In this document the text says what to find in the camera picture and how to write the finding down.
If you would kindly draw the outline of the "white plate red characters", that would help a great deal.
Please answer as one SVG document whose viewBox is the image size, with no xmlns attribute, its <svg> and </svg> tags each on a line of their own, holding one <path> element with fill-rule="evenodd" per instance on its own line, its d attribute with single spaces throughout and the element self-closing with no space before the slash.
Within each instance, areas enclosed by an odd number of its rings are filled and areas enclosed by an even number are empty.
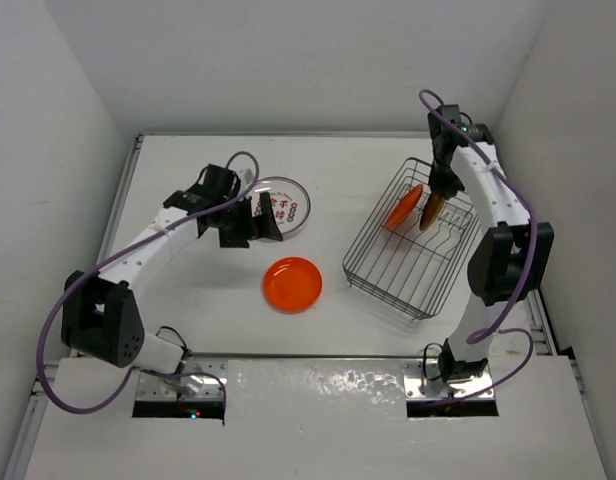
<svg viewBox="0 0 616 480">
<path fill-rule="evenodd" d="M 297 225 L 306 225 L 312 210 L 312 202 L 307 190 L 299 182 L 282 176 L 266 177 L 261 179 L 253 190 L 256 196 L 263 192 L 270 194 L 275 220 L 280 231 Z"/>
</svg>

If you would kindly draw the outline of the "orange plate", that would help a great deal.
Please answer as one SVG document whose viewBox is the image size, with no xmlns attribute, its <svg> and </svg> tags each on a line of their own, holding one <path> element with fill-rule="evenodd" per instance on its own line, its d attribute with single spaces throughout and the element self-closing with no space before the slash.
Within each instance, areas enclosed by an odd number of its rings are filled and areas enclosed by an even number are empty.
<svg viewBox="0 0 616 480">
<path fill-rule="evenodd" d="M 285 257 L 264 274 L 262 290 L 267 303 L 285 314 L 297 314 L 311 308 L 321 296 L 320 270 L 302 257 Z"/>
<path fill-rule="evenodd" d="M 389 230 L 394 230 L 399 227 L 415 209 L 423 192 L 424 186 L 422 184 L 418 184 L 411 188 L 391 211 L 384 223 L 384 227 Z"/>
</svg>

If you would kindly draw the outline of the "yellow plate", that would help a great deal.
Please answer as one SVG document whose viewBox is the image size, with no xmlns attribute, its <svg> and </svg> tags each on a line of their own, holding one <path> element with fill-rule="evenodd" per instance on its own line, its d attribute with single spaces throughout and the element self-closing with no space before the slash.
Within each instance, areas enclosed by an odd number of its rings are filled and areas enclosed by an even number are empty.
<svg viewBox="0 0 616 480">
<path fill-rule="evenodd" d="M 419 220 L 419 230 L 426 231 L 436 220 L 443 209 L 445 198 L 443 195 L 431 192 L 422 210 Z"/>
</svg>

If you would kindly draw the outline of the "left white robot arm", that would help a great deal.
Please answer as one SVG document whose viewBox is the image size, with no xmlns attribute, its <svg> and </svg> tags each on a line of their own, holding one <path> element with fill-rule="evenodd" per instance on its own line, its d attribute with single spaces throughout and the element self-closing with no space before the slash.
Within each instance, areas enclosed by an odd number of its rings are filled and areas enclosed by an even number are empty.
<svg viewBox="0 0 616 480">
<path fill-rule="evenodd" d="M 268 192 L 252 198 L 237 172 L 208 165 L 195 184 L 164 201 L 131 245 L 94 272 L 75 272 L 67 280 L 63 344 L 119 368 L 176 373 L 185 347 L 146 332 L 138 299 L 178 253 L 209 229 L 217 230 L 223 248 L 283 238 Z"/>
</svg>

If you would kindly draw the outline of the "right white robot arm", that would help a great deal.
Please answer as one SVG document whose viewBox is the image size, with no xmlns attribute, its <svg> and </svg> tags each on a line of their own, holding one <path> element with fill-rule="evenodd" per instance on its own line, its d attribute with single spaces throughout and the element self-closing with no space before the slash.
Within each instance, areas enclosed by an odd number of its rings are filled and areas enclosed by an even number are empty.
<svg viewBox="0 0 616 480">
<path fill-rule="evenodd" d="M 492 335 L 513 307 L 539 288 L 554 230 L 538 221 L 510 185 L 486 125 L 464 122 L 456 104 L 440 104 L 429 111 L 428 126 L 433 163 L 420 226 L 427 228 L 445 202 L 464 193 L 482 234 L 467 266 L 471 296 L 438 357 L 440 378 L 450 383 L 482 374 Z"/>
</svg>

